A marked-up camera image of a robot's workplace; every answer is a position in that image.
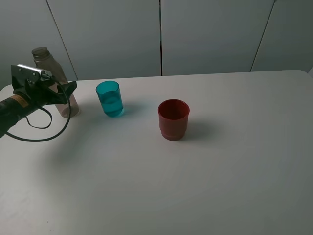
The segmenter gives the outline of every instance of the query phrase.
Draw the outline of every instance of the table surface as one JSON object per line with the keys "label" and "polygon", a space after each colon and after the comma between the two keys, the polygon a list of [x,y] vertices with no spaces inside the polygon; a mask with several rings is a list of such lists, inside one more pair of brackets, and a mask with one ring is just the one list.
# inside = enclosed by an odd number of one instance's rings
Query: table surface
{"label": "table surface", "polygon": [[[81,114],[57,139],[0,139],[0,234],[313,234],[313,79],[297,70],[114,79],[125,113],[107,117],[79,81]],[[0,100],[12,94],[0,92]],[[190,106],[183,140],[158,105]],[[57,133],[21,120],[26,138]],[[36,125],[49,117],[30,115]]]}

